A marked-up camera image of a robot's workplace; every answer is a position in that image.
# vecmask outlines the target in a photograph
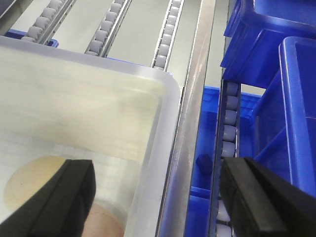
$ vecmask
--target bin floor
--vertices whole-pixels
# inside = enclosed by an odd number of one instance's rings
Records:
[[[114,213],[125,225],[129,208],[138,183],[141,163],[88,150],[56,144],[0,131],[0,190],[3,193],[11,175],[23,164],[42,156],[56,155],[67,159],[90,159],[93,161],[97,192],[95,202]],[[0,223],[11,210],[0,199]]]

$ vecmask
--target gray floor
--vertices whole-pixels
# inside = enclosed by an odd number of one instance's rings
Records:
[[[84,53],[96,28],[112,0],[77,0],[64,22],[54,35],[59,48]],[[109,57],[149,66],[169,0],[133,0]],[[34,0],[13,28],[27,31],[41,14],[49,0]],[[200,0],[185,0],[178,33],[170,58],[168,71],[180,86],[184,85]],[[205,85],[220,86],[224,54],[223,33],[227,23],[228,0],[217,0],[213,34]],[[263,89],[242,86],[242,90],[262,94]]]

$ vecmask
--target roller track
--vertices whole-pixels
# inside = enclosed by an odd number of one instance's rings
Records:
[[[107,57],[131,0],[114,0],[87,47],[85,54]]]
[[[210,237],[236,236],[219,194],[219,183],[222,158],[239,155],[240,96],[240,84],[222,80],[211,183]]]
[[[184,0],[171,0],[161,27],[151,67],[167,70]]]
[[[21,40],[47,44],[76,0],[51,0]]]

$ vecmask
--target translucent plastic bin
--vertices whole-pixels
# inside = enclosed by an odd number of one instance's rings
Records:
[[[251,115],[261,96],[243,93],[240,114],[240,156],[250,157],[252,151]],[[200,123],[198,127],[196,160],[208,154],[213,162],[219,88],[206,86],[203,93]],[[185,237],[206,237],[209,218],[211,174],[203,173],[205,167],[194,164],[189,202],[189,215]]]
[[[255,159],[316,197],[316,40],[286,38],[280,68],[254,111]]]
[[[238,0],[225,36],[232,37],[221,66],[223,78],[267,88],[278,71],[285,37],[316,37],[314,0]]]
[[[0,37],[0,190],[46,155],[91,159],[95,201],[154,236],[180,88],[159,70]],[[0,219],[12,211],[0,197]]]

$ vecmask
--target roller conveyor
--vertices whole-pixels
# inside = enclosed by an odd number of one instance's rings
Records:
[[[27,32],[22,38],[25,41],[47,44],[55,38],[61,49],[143,64],[173,74],[183,88],[183,95],[156,237],[183,237],[216,0],[201,0],[200,9],[197,11],[196,8],[196,15],[190,16],[191,25],[188,24],[188,27],[185,24],[188,19],[183,19],[181,15],[194,12],[190,9],[193,1],[153,1],[147,3],[147,8],[145,2],[96,0],[91,4],[88,0],[41,1],[43,7],[32,11],[39,14],[32,22],[29,20],[27,28],[25,22],[22,24],[24,15],[12,28]],[[142,10],[148,11],[142,12],[139,8],[141,4],[144,6]],[[153,7],[161,11],[152,12]],[[133,44],[135,40],[128,39],[131,32],[135,38],[138,37],[137,44]],[[181,48],[180,43],[188,47]],[[219,190],[223,158],[239,157],[241,91],[240,83],[221,80],[207,228],[209,237],[236,237]]]

